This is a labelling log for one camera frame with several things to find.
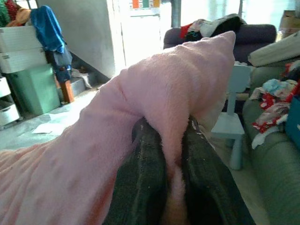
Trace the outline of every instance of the blue jacket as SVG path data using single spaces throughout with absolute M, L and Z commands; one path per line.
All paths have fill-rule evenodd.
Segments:
M 52 9 L 49 6 L 33 9 L 30 18 L 44 49 L 64 53 L 65 42 Z

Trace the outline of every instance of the white drawer unit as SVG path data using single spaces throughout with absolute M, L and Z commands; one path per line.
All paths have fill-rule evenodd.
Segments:
M 0 126 L 19 119 L 19 113 L 14 103 L 0 100 Z
M 5 77 L 0 76 L 0 98 L 6 95 L 10 95 L 10 89 Z
M 0 28 L 0 53 L 42 47 L 33 26 Z
M 32 67 L 47 64 L 42 48 L 0 53 L 0 67 L 5 74 L 15 73 Z

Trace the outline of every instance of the pink blanket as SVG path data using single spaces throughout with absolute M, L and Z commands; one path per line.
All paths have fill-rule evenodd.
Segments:
M 190 114 L 206 130 L 216 121 L 211 110 L 222 107 L 234 41 L 230 31 L 142 60 L 102 86 L 55 140 L 1 152 L 0 224 L 101 224 L 141 117 L 162 137 L 172 184 L 162 223 L 184 224 L 181 139 Z

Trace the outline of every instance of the light blue chair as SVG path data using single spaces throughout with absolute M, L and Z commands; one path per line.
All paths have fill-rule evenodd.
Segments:
M 247 66 L 234 66 L 228 83 L 227 112 L 222 112 L 211 130 L 212 136 L 233 140 L 230 167 L 239 170 L 242 167 L 242 139 L 245 134 L 239 116 L 234 113 L 236 94 L 245 91 L 251 69 Z

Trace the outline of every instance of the cardboard box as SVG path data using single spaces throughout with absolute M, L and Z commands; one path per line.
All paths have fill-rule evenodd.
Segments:
M 282 33 L 282 38 L 296 33 L 299 30 L 300 18 L 296 18 L 295 11 L 285 10 L 279 26 L 279 31 Z

